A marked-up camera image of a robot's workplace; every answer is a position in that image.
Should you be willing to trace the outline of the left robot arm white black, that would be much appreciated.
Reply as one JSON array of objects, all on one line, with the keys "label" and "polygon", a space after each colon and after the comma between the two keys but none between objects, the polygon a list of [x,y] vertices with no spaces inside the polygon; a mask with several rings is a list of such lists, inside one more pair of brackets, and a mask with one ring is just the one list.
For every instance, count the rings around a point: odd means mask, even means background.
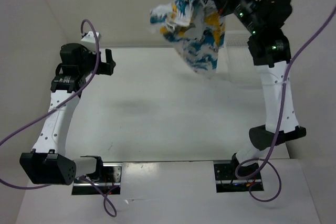
[{"label": "left robot arm white black", "polygon": [[112,75],[116,66],[110,49],[106,61],[78,43],[61,47],[61,63],[51,82],[48,115],[38,140],[28,153],[22,153],[19,163],[35,185],[70,185],[86,175],[93,182],[101,181],[105,169],[100,156],[86,155],[78,159],[66,157],[66,140],[73,113],[79,104],[87,76]]}]

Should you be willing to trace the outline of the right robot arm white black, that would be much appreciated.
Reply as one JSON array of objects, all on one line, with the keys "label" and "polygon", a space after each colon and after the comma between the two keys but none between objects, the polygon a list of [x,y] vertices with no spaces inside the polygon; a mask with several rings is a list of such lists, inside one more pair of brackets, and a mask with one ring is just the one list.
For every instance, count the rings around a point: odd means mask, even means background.
[{"label": "right robot arm white black", "polygon": [[235,178],[256,174],[264,150],[305,137],[293,107],[290,43],[281,28],[292,13],[291,0],[213,0],[221,16],[234,14],[249,31],[248,49],[261,79],[266,108],[264,125],[249,130],[248,147],[232,156]]}]

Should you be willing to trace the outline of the patterned white teal yellow shorts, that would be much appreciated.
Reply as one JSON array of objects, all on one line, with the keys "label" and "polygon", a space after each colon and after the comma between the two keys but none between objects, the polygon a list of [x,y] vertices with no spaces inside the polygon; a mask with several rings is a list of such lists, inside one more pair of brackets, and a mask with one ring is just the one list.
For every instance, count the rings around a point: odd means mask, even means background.
[{"label": "patterned white teal yellow shorts", "polygon": [[215,75],[224,44],[225,18],[213,0],[175,0],[150,11],[150,24],[197,74]]}]

